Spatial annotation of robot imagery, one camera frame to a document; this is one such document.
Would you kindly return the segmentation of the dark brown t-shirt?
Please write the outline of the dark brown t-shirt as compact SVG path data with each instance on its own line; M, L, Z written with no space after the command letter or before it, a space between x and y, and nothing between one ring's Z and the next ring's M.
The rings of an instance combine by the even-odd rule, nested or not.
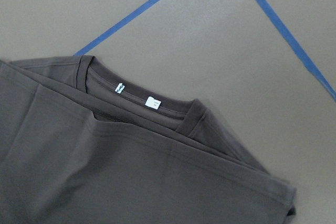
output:
M197 99L93 56L1 62L1 223L287 223L295 195Z

